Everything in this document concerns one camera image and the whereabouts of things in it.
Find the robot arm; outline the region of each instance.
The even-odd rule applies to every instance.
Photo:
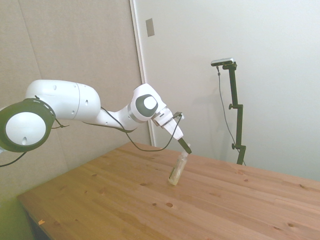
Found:
[[[27,88],[25,98],[0,110],[0,153],[38,148],[47,140],[55,119],[78,120],[127,133],[152,119],[171,135],[174,133],[173,137],[191,153],[173,114],[148,84],[137,87],[132,101],[117,112],[102,109],[92,87],[69,81],[36,80]]]

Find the black cable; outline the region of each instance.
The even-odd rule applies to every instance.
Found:
[[[10,163],[4,164],[4,165],[0,165],[0,168],[5,167],[5,166],[9,166],[11,164],[14,164],[16,161],[18,161],[20,158],[22,158],[26,153],[27,152],[22,153],[16,160],[14,160],[14,161],[12,161]]]
[[[103,107],[101,107],[101,109],[103,109],[111,118],[113,118],[113,120],[115,120],[115,121],[122,127],[123,130],[126,131],[126,129],[124,128],[124,126],[123,126],[114,116],[112,116],[112,115],[111,115],[107,110],[105,110]],[[138,146],[134,143],[134,141],[132,141],[131,137],[129,136],[129,134],[128,134],[127,132],[125,132],[125,134],[126,134],[127,137],[129,138],[129,140],[132,142],[132,144],[133,144],[137,149],[139,149],[140,151],[144,151],[144,152],[160,152],[160,151],[166,149],[166,148],[169,146],[172,138],[174,137],[175,132],[176,132],[176,130],[177,130],[177,127],[178,127],[178,125],[179,125],[179,122],[180,122],[180,120],[181,120],[181,118],[182,118],[182,113],[180,113],[179,116],[180,116],[180,118],[179,118],[178,122],[176,123],[176,126],[175,126],[175,128],[174,128],[173,134],[171,135],[171,138],[170,138],[169,142],[167,143],[167,145],[165,145],[165,147],[163,147],[163,148],[161,148],[161,149],[158,149],[158,150],[145,150],[145,149],[142,149],[142,148],[138,147]]]
[[[219,77],[219,93],[220,93],[220,99],[221,99],[221,103],[222,103],[222,109],[223,109],[224,121],[225,121],[226,127],[228,128],[228,131],[229,131],[229,133],[230,133],[230,135],[231,135],[231,138],[232,138],[232,140],[233,140],[233,144],[234,144],[234,145],[236,145],[236,141],[235,141],[234,136],[232,135],[232,133],[231,133],[231,131],[230,131],[230,128],[229,128],[229,125],[228,125],[228,122],[227,122],[226,111],[225,111],[225,105],[224,105],[224,101],[222,100],[222,94],[221,94],[221,81],[220,81],[220,75],[221,75],[221,73],[220,73],[220,71],[219,71],[219,67],[218,67],[218,66],[216,66],[216,69],[218,70],[218,77]]]
[[[57,122],[60,126],[58,126],[58,127],[52,127],[51,129],[66,128],[66,127],[69,127],[69,126],[70,126],[70,125],[64,126],[64,125],[62,125],[62,124],[58,121],[58,119],[55,119],[55,120],[56,120],[56,122]]]

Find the wooden tabletop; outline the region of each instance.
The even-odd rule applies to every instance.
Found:
[[[320,182],[189,155],[173,186],[179,154],[128,143],[18,199],[56,240],[320,239]]]

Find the light switch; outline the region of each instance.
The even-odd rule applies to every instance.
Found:
[[[146,32],[148,33],[148,37],[155,35],[154,22],[152,18],[145,21]]]

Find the clear bottle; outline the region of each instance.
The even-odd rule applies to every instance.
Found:
[[[177,185],[182,171],[185,168],[185,165],[188,161],[187,159],[188,153],[184,150],[178,157],[178,160],[176,161],[175,166],[173,167],[171,174],[168,178],[169,183],[171,183],[172,185]]]

